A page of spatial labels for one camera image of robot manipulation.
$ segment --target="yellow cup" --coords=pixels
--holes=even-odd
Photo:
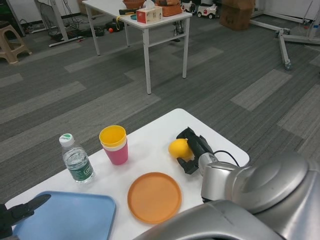
[[[126,130],[118,125],[107,126],[100,132],[99,139],[103,146],[116,148],[126,141]]]

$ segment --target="orange plate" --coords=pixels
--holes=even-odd
[[[150,172],[133,182],[127,198],[129,209],[137,219],[158,224],[177,213],[182,197],[172,177],[161,172]]]

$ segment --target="plastic bottle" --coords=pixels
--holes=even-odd
[[[62,146],[64,164],[73,179],[77,183],[90,182],[95,172],[86,151],[79,144],[76,144],[74,137],[70,133],[63,134],[59,138],[59,142]]]

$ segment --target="wall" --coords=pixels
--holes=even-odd
[[[265,0],[265,10],[277,14],[303,18],[311,1],[312,0]],[[314,19],[319,10],[319,6],[320,0],[313,0],[306,18]]]
[[[24,19],[28,23],[30,23],[30,22],[41,20],[40,13],[36,7],[34,0],[9,0],[9,1],[19,21],[21,19]],[[49,0],[39,0],[39,2],[43,2],[43,3],[47,3],[48,1]],[[66,15],[62,0],[55,0],[55,1],[56,1],[57,7],[59,8],[59,12],[61,16]],[[77,0],[68,0],[68,5],[73,14],[80,12]]]

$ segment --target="cardboard box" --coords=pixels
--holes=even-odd
[[[254,0],[223,0],[220,24],[236,31],[246,30],[254,8]]]
[[[84,15],[88,15],[87,14],[87,10],[86,10],[86,6],[82,3],[82,1],[85,1],[85,0],[77,0],[78,5],[79,5],[79,9],[80,9],[80,13],[82,13]],[[99,12],[97,10],[91,9],[91,14],[92,14],[92,16],[95,16],[95,15],[102,14],[102,12]]]
[[[149,24],[158,22],[162,19],[162,7],[156,6],[153,9],[139,9],[136,11],[136,20],[139,23]]]

